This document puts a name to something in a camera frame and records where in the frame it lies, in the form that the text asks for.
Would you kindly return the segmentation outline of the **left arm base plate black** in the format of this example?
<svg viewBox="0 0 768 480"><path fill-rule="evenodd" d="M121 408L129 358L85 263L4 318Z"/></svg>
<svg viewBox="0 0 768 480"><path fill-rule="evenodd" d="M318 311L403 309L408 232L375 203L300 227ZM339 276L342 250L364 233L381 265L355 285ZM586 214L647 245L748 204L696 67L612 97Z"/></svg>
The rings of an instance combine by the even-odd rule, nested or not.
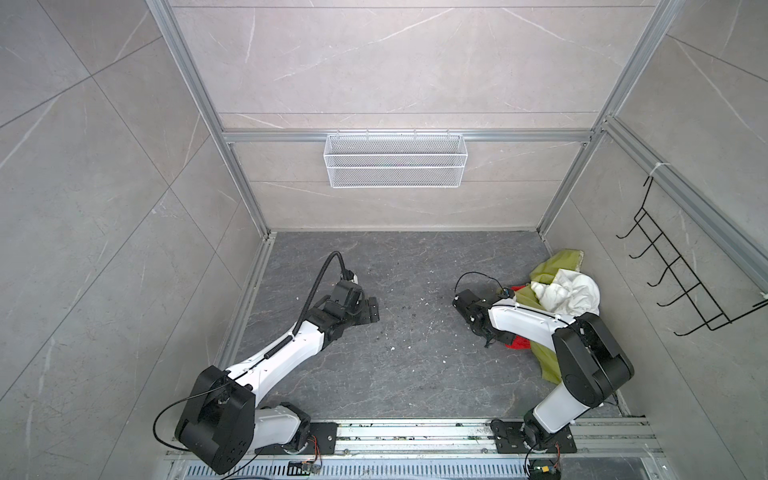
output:
<svg viewBox="0 0 768 480"><path fill-rule="evenodd" d="M333 455L337 443L339 424L335 422L312 422L309 428L309 436L301 450L292 450L284 445L270 445L264 447L261 455L313 455L314 440L317 441L321 456Z"/></svg>

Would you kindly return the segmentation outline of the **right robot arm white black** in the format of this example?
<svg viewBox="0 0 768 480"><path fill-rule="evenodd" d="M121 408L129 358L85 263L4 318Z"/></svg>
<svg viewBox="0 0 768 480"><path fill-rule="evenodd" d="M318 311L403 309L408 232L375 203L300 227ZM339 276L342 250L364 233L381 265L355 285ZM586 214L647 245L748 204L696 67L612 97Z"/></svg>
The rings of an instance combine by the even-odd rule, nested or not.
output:
<svg viewBox="0 0 768 480"><path fill-rule="evenodd" d="M492 303L466 289L453 306L471 331L486 341L523 337L552 351L560 383L529 410L521 426L527 448L544 451L572 421L600 406L635 374L634 366L596 314L556 314L524 306L513 298Z"/></svg>

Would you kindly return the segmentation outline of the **red cloth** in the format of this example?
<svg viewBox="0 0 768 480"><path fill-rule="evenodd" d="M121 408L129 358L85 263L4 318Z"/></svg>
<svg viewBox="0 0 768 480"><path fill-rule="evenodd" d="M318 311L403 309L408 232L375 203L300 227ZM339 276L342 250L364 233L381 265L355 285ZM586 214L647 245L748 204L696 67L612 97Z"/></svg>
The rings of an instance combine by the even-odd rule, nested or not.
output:
<svg viewBox="0 0 768 480"><path fill-rule="evenodd" d="M528 307L540 307L534 291L529 286L513 286L509 290L514 294L514 299L521 305ZM513 350L528 350L531 348L530 341L522 336L516 336L511 344L506 345Z"/></svg>

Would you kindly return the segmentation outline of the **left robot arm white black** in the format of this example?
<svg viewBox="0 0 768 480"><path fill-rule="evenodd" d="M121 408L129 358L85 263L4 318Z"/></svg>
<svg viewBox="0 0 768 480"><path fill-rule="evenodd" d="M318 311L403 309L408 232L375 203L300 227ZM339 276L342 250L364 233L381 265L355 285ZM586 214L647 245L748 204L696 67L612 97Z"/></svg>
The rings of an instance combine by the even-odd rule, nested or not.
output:
<svg viewBox="0 0 768 480"><path fill-rule="evenodd" d="M353 281L339 281L260 352L225 369L203 370L183 402L176 440L217 474L229 473L247 453L265 447L302 452L310 442L311 417L288 402L274 407L260 407L260 402L347 328L379 320L377 298L366 296Z"/></svg>

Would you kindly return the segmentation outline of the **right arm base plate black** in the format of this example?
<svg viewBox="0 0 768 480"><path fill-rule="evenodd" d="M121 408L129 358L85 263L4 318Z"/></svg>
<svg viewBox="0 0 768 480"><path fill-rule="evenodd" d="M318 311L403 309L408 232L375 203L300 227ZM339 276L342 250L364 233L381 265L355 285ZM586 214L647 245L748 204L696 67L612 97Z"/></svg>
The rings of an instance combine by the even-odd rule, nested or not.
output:
<svg viewBox="0 0 768 480"><path fill-rule="evenodd" d="M577 447L570 426L550 433L535 421L505 421L492 419L489 423L499 454L576 453Z"/></svg>

